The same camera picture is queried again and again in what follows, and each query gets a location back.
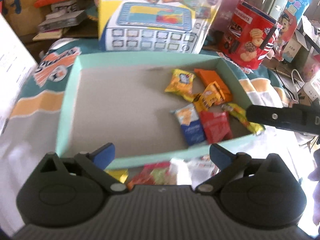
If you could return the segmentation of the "red biscuit tin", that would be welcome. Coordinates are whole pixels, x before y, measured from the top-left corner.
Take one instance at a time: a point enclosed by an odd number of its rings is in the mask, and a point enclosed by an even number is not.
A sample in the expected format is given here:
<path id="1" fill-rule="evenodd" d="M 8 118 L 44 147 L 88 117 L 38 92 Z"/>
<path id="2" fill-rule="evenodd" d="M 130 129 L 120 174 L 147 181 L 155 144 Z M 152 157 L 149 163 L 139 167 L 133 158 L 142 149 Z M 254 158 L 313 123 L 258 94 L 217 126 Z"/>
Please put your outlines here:
<path id="1" fill-rule="evenodd" d="M 219 48 L 240 67 L 258 69 L 273 48 L 281 25 L 271 16 L 239 1 Z"/>

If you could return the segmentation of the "red snack packet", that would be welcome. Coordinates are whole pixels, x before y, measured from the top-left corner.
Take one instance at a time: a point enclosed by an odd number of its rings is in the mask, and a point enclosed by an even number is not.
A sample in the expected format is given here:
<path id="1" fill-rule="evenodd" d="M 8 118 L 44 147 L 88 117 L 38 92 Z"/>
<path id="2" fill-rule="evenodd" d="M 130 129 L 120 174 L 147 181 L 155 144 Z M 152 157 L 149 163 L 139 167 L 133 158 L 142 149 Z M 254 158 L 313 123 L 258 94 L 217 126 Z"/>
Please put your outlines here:
<path id="1" fill-rule="evenodd" d="M 201 111 L 199 116 L 209 144 L 233 139 L 227 112 L 217 113 Z"/>

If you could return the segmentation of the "mint green cardboard box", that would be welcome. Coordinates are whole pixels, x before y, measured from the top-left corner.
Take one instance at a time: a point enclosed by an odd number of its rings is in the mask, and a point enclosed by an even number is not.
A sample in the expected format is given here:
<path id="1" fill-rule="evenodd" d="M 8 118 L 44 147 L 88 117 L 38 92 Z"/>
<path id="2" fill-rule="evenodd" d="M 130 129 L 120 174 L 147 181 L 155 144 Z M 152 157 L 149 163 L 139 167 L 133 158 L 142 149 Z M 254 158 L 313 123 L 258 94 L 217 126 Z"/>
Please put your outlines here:
<path id="1" fill-rule="evenodd" d="M 206 144 L 188 146 L 172 111 L 187 102 L 166 93 L 172 70 L 214 70 L 242 108 L 251 100 L 235 72 L 218 57 L 159 52 L 106 52 L 80 55 L 69 74 L 55 151 L 71 157 L 111 142 L 111 169 L 139 167 L 172 158 L 206 155 Z"/>

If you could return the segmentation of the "white instruction sheet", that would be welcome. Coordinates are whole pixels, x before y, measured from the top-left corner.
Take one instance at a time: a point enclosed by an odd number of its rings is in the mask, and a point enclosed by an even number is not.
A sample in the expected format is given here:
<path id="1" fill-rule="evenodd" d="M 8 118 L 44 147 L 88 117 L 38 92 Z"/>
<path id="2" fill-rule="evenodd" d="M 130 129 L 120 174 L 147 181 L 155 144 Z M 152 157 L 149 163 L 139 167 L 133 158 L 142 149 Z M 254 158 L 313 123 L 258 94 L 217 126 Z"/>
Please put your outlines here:
<path id="1" fill-rule="evenodd" d="M 4 132 L 21 89 L 36 61 L 1 16 L 0 47 L 1 133 Z"/>

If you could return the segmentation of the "orange brown snack packet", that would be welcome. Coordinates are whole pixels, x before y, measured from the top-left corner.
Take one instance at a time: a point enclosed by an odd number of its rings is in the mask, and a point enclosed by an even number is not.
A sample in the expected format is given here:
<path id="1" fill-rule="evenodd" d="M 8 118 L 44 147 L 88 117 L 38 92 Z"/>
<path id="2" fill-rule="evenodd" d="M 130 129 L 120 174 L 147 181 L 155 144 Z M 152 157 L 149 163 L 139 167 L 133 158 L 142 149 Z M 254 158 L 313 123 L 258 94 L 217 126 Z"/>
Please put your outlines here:
<path id="1" fill-rule="evenodd" d="M 209 111 L 212 105 L 220 105 L 223 103 L 222 96 L 213 85 L 206 87 L 203 93 L 195 94 L 193 104 L 198 113 Z"/>

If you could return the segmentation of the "blue white snack packet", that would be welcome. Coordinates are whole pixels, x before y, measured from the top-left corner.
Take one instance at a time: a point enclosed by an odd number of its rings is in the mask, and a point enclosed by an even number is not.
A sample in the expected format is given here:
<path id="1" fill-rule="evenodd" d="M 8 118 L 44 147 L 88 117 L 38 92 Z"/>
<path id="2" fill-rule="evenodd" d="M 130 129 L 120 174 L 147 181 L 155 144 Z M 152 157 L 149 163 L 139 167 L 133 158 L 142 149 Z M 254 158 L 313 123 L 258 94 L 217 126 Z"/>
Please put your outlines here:
<path id="1" fill-rule="evenodd" d="M 203 143 L 206 136 L 195 106 L 191 103 L 171 111 L 180 124 L 182 134 L 188 146 Z"/>

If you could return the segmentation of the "plain yellow snack packet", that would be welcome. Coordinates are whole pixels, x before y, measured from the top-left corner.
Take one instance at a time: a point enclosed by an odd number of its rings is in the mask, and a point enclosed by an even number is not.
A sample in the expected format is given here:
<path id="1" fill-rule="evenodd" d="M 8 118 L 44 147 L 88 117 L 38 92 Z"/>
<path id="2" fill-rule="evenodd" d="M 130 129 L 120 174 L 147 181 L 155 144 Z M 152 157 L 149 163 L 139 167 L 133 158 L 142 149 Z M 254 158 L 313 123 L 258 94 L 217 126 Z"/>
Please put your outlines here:
<path id="1" fill-rule="evenodd" d="M 123 184 L 125 184 L 125 181 L 127 181 L 127 178 L 129 177 L 128 169 L 105 170 L 105 172 Z"/>

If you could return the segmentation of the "striped blanket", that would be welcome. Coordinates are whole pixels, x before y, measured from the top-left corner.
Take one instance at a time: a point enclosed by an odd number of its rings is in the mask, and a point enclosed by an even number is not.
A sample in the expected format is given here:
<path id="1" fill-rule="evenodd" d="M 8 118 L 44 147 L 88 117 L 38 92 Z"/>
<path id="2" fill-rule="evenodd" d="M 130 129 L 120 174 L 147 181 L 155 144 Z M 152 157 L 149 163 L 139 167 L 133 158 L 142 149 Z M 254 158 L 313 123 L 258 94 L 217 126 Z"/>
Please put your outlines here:
<path id="1" fill-rule="evenodd" d="M 256 105 L 283 107 L 289 100 L 276 74 L 265 66 L 247 70 L 232 62 L 236 75 L 250 100 Z M 31 75 L 24 84 L 4 133 L 1 135 L 1 229 L 14 234 L 23 226 L 16 196 L 33 169 L 55 149 L 60 109 L 68 77 L 46 80 L 39 85 Z M 289 131 L 268 128 L 255 142 L 239 143 L 236 149 L 254 153 L 278 153 L 297 177 L 302 176 L 299 146 Z"/>

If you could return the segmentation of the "blue cartoon toy box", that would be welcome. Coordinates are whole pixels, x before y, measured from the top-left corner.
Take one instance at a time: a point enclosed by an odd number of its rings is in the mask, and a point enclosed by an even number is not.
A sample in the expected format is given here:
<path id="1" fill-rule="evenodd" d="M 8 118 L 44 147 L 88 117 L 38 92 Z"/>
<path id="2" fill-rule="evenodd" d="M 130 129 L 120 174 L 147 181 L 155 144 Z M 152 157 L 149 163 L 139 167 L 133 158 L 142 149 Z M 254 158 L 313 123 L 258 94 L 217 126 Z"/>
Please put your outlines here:
<path id="1" fill-rule="evenodd" d="M 312 0 L 287 0 L 278 23 L 282 26 L 274 42 L 274 57 L 278 61 L 292 62 L 301 44 L 295 39 L 295 31 Z"/>

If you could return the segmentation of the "toy tablet box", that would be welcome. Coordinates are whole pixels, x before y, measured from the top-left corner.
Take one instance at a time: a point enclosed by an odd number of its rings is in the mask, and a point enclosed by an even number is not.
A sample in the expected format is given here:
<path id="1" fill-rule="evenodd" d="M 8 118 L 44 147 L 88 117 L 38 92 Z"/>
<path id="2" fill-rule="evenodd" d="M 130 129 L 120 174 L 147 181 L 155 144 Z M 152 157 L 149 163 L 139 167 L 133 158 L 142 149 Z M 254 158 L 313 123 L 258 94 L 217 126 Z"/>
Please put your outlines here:
<path id="1" fill-rule="evenodd" d="M 223 0 L 98 0 L 103 51 L 198 54 Z"/>

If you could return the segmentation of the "red green candy packet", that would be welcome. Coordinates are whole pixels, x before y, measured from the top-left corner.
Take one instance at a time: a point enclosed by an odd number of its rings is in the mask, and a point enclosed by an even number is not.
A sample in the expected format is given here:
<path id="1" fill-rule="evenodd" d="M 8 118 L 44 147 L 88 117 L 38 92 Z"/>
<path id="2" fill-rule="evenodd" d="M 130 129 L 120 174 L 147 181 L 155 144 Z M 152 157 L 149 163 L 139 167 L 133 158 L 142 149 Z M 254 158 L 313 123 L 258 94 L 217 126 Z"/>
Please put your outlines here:
<path id="1" fill-rule="evenodd" d="M 135 185 L 176 185 L 177 172 L 171 162 L 144 165 L 142 171 L 135 175 L 127 187 L 132 190 Z"/>

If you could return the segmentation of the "yellow long candy packet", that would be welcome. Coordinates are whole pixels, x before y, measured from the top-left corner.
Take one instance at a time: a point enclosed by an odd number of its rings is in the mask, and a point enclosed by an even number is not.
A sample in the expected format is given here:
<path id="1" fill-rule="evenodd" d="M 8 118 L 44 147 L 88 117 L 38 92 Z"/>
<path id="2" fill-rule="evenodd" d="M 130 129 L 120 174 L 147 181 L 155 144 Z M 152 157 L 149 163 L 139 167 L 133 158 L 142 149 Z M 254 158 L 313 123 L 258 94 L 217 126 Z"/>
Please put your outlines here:
<path id="1" fill-rule="evenodd" d="M 246 118 L 246 111 L 240 106 L 238 106 L 236 103 L 224 103 L 221 106 L 221 108 L 224 111 L 227 111 L 231 116 L 236 118 L 252 134 L 260 135 L 265 130 L 264 126 L 253 122 L 249 122 Z"/>

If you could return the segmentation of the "pink white candy packet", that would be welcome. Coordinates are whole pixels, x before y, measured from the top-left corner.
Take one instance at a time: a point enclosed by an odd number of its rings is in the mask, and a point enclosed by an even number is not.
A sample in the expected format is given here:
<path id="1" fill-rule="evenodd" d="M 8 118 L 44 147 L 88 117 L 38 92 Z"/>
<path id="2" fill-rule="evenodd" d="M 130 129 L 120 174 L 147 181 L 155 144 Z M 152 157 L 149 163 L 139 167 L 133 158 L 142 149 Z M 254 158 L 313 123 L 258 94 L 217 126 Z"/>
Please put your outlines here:
<path id="1" fill-rule="evenodd" d="M 193 189 L 220 172 L 209 155 L 188 160 L 172 158 L 170 163 L 176 172 L 177 185 L 190 185 Z"/>

